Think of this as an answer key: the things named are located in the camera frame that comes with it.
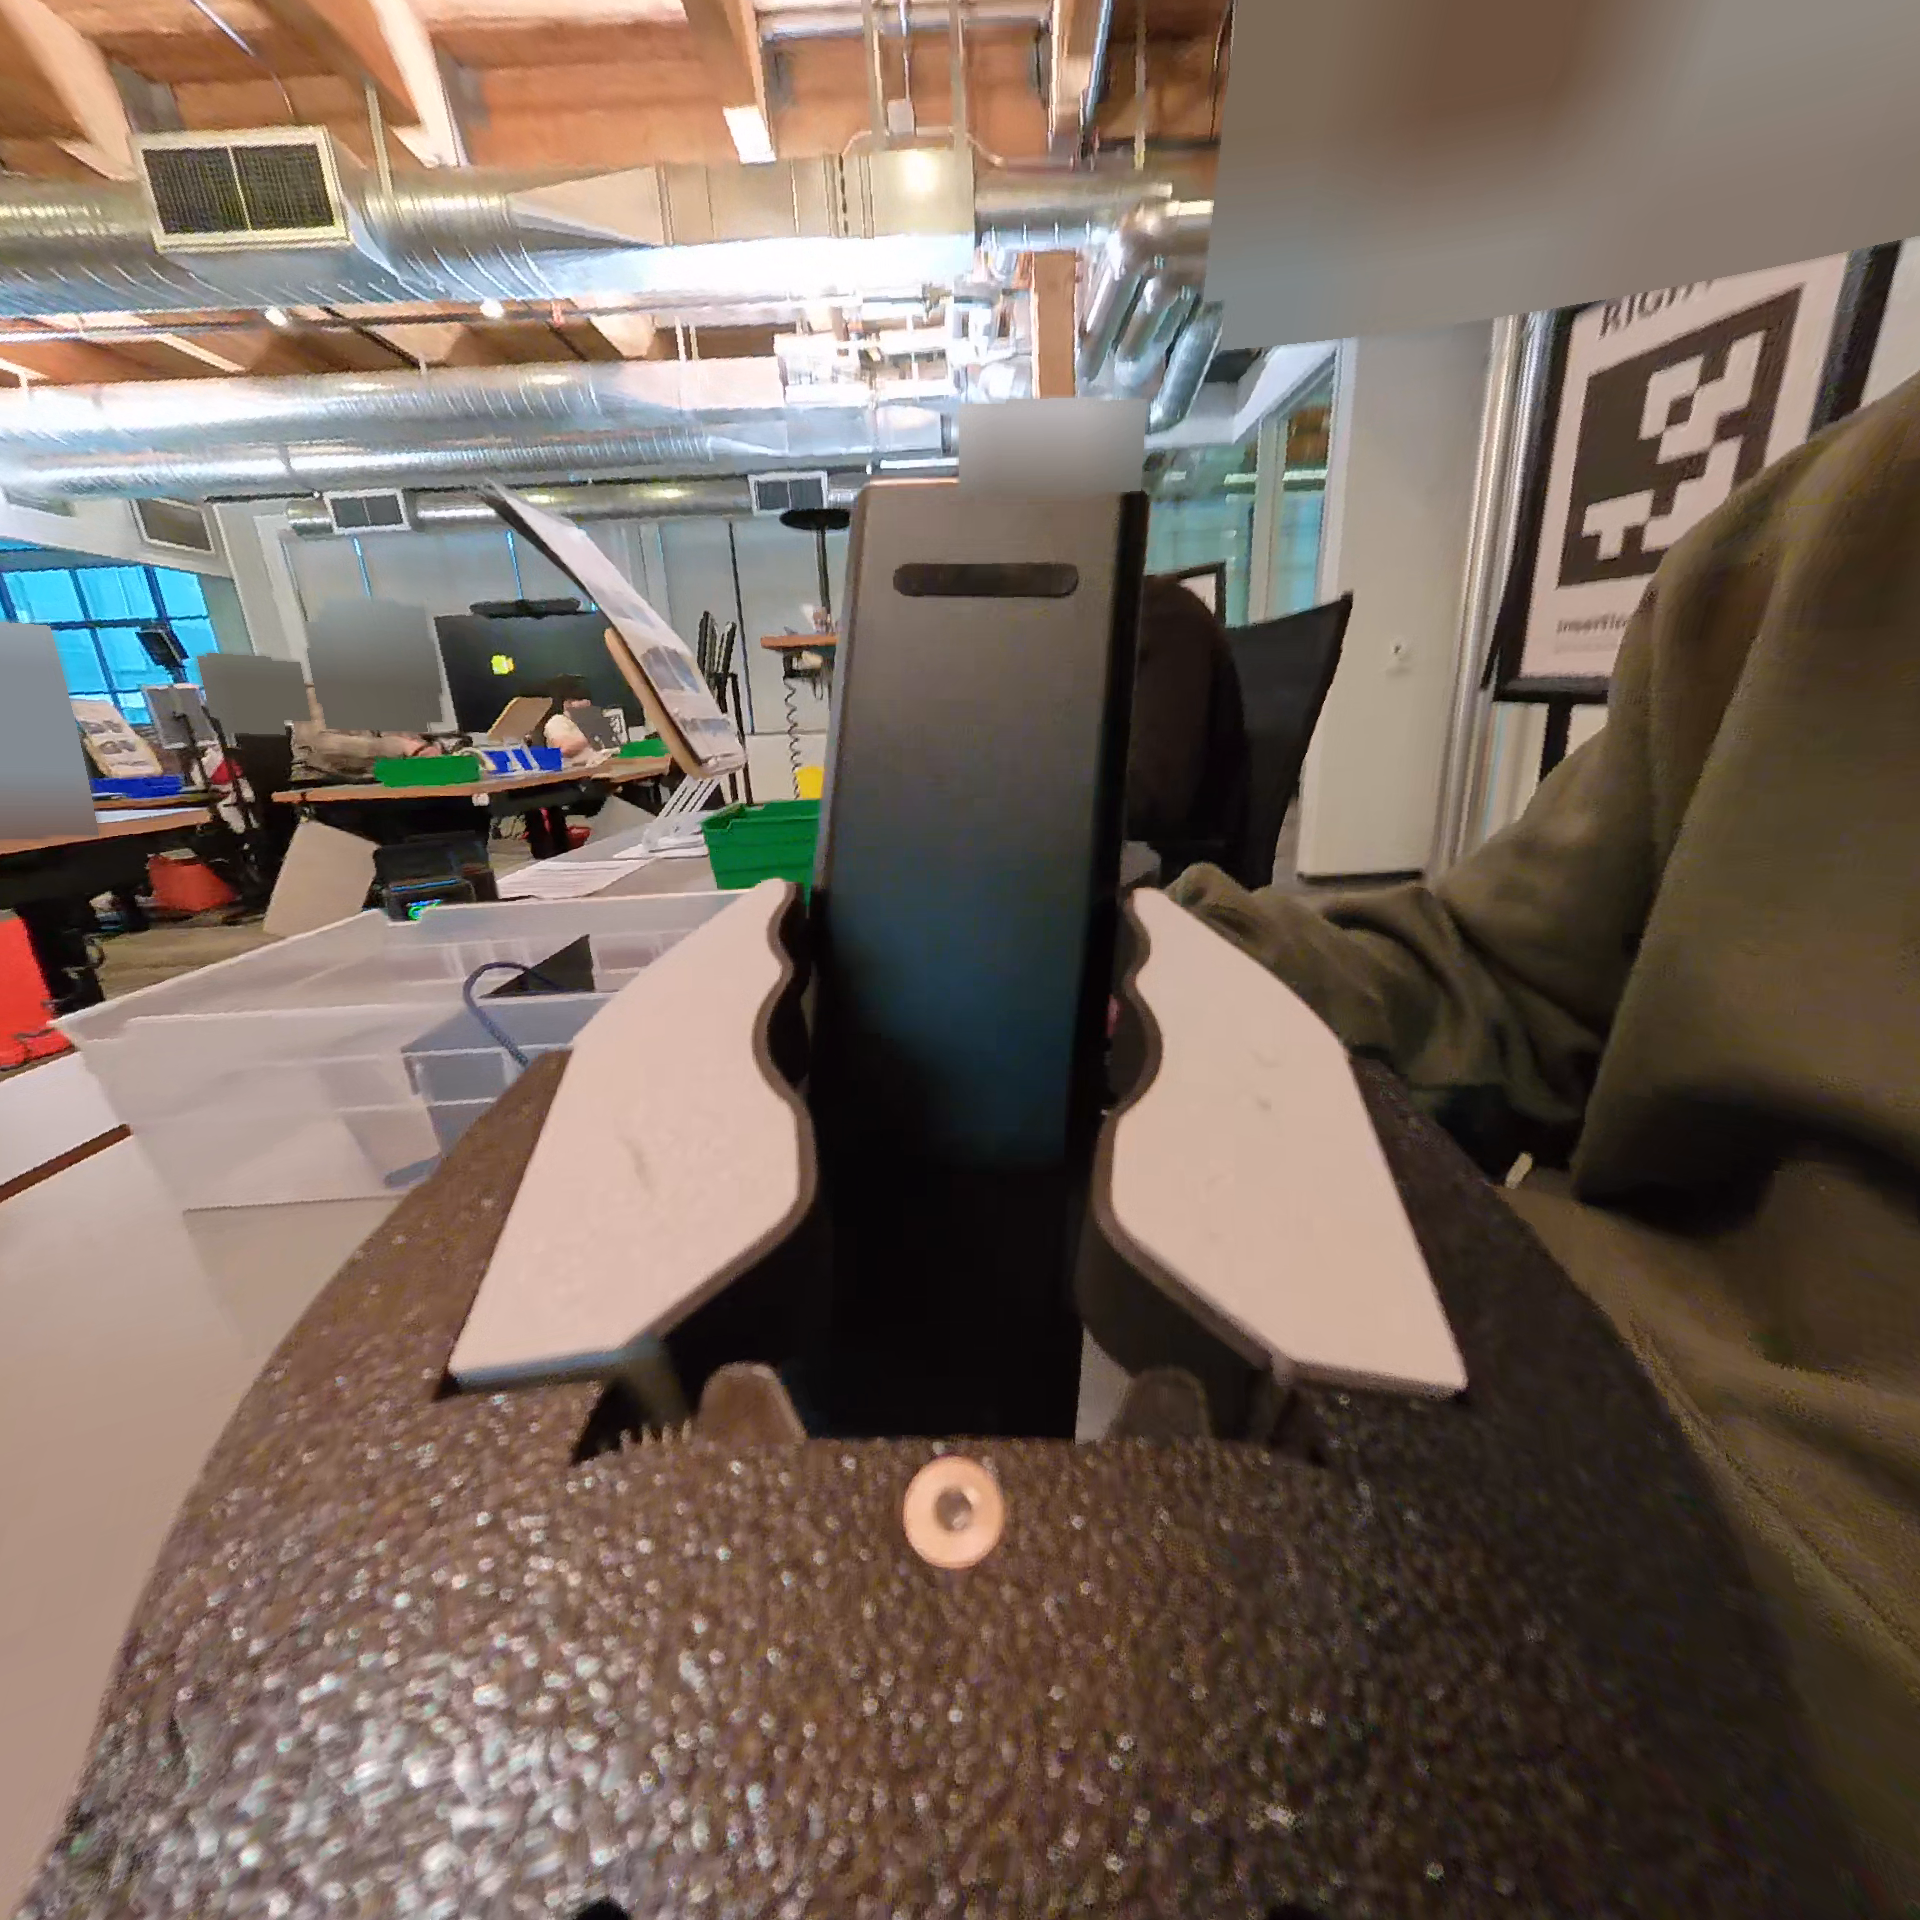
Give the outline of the black office chair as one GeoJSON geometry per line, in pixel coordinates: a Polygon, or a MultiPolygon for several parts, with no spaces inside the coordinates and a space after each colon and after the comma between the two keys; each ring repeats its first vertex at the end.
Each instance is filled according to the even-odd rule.
{"type": "Polygon", "coordinates": [[[1171,883],[1269,886],[1354,613],[1351,592],[1230,631],[1189,582],[1142,586],[1124,840],[1171,883]]]}

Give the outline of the orange red container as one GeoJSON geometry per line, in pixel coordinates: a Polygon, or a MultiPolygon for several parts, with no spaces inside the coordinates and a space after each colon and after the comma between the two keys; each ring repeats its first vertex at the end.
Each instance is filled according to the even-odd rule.
{"type": "Polygon", "coordinates": [[[75,1051],[56,1023],[28,928],[11,910],[2,913],[0,1051],[4,1077],[75,1051]]]}

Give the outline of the black computer monitor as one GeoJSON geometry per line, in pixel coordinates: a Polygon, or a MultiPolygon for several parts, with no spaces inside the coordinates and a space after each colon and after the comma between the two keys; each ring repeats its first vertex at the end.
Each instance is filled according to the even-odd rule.
{"type": "Polygon", "coordinates": [[[616,709],[631,730],[647,724],[636,693],[610,657],[610,625],[601,613],[438,614],[435,629],[460,733],[491,735],[510,700],[535,699],[561,679],[578,681],[592,707],[616,709]]]}

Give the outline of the white paper sheets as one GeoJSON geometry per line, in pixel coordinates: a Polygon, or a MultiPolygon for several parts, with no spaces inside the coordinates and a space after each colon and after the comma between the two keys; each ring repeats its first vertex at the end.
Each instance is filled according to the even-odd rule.
{"type": "Polygon", "coordinates": [[[717,880],[704,845],[602,845],[515,868],[496,883],[501,900],[595,900],[710,895],[717,880]]]}

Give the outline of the black floor lamp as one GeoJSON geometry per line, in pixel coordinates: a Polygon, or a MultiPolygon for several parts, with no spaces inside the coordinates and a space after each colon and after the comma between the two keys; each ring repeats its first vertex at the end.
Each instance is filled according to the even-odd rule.
{"type": "Polygon", "coordinates": [[[793,506],[780,515],[780,527],[806,535],[812,540],[817,599],[810,620],[819,635],[832,637],[839,632],[839,626],[835,618],[829,536],[847,533],[852,527],[852,515],[842,506],[793,506]]]}

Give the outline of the black metal usb hub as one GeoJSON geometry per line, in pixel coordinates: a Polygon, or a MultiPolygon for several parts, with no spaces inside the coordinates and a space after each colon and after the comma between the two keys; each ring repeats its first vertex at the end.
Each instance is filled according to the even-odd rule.
{"type": "Polygon", "coordinates": [[[855,510],[810,895],[835,1434],[1075,1430],[1147,518],[855,510]]]}

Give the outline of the silver ceiling air duct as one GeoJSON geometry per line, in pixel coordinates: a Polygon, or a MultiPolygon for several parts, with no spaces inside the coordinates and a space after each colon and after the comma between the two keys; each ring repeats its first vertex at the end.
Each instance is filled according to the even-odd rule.
{"type": "Polygon", "coordinates": [[[37,387],[6,392],[4,484],[75,499],[276,496],[952,455],[959,396],[790,389],[772,356],[37,387]]]}
{"type": "Polygon", "coordinates": [[[559,176],[475,166],[380,179],[340,156],[347,249],[162,253],[124,183],[4,180],[4,319],[536,303],[943,280],[980,242],[1077,253],[1195,175],[978,169],[955,151],[559,176]]]}

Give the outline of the black device with teal light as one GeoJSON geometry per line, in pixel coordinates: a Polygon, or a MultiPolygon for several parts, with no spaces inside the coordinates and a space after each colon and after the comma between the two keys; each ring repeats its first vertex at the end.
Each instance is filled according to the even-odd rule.
{"type": "Polygon", "coordinates": [[[499,902],[489,843],[453,833],[376,847],[374,898],[392,923],[419,921],[435,907],[499,902]]]}

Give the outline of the tilted display board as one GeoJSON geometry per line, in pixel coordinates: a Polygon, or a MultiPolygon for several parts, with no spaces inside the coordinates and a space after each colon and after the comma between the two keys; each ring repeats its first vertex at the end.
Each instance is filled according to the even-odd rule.
{"type": "Polygon", "coordinates": [[[742,775],[749,752],[741,726],[717,700],[698,657],[609,555],[583,528],[519,493],[482,484],[479,494],[596,605],[609,657],[685,776],[742,775]]]}

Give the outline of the clear plastic storage bin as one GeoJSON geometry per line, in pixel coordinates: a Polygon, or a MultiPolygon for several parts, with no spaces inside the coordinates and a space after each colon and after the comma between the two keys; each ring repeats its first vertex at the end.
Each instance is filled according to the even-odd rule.
{"type": "Polygon", "coordinates": [[[182,1211],[380,1198],[733,902],[362,913],[61,1024],[182,1211]]]}

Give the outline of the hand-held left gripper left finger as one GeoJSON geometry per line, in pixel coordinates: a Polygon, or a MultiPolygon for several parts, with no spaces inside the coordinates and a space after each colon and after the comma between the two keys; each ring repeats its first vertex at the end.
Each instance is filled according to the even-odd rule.
{"type": "Polygon", "coordinates": [[[727,895],[589,1020],[446,1358],[462,1393],[767,1371],[815,1418],[822,1173],[809,900],[727,895]]]}

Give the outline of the white laptop stand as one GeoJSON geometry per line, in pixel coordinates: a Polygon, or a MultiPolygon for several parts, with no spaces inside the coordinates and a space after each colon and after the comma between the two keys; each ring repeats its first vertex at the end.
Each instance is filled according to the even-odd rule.
{"type": "Polygon", "coordinates": [[[734,804],[755,801],[753,775],[746,766],[723,779],[682,780],[660,804],[657,816],[643,829],[636,845],[640,858],[680,858],[706,852],[710,818],[734,804]]]}

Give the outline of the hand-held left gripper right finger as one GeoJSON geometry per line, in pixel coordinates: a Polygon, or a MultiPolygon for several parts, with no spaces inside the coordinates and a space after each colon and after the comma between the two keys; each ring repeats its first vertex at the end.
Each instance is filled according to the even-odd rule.
{"type": "Polygon", "coordinates": [[[1140,889],[1102,1120],[1090,1247],[1211,1335],[1256,1389],[1449,1405],[1471,1387],[1357,1071],[1277,975],[1140,889]]]}

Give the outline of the wooden ceiling post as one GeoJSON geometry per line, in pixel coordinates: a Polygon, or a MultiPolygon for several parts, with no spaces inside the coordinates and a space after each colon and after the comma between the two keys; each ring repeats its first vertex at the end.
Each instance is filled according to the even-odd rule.
{"type": "Polygon", "coordinates": [[[1073,253],[1033,253],[1026,279],[1030,392],[1039,400],[1070,400],[1078,394],[1081,261],[1073,253]]]}

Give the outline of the person's olive sweatshirt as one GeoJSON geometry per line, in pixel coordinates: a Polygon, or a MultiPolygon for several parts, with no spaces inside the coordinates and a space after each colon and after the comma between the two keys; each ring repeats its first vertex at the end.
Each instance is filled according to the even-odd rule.
{"type": "Polygon", "coordinates": [[[1506,1203],[1632,1348],[1789,1652],[1866,1900],[1917,1917],[1917,1167],[1808,1154],[1750,1190],[1506,1203]]]}

